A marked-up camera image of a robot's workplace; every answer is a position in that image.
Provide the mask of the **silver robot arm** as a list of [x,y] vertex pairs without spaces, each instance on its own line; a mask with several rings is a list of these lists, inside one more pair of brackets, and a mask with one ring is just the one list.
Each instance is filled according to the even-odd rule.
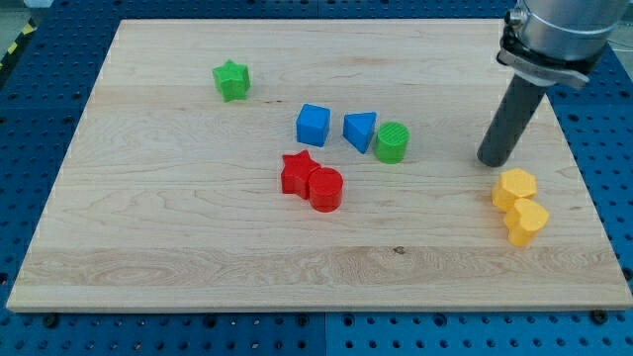
[[627,0],[518,0],[504,15],[497,60],[541,87],[582,89]]

